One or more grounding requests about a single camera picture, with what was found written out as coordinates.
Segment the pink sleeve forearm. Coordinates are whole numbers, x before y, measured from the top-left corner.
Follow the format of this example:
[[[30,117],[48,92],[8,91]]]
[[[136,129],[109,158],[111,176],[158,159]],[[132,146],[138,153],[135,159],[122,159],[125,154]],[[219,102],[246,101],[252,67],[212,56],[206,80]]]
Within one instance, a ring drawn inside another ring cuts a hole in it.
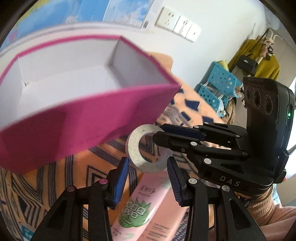
[[[295,207],[274,204],[273,189],[248,205],[248,211],[255,219],[267,240],[284,240],[295,222]]]

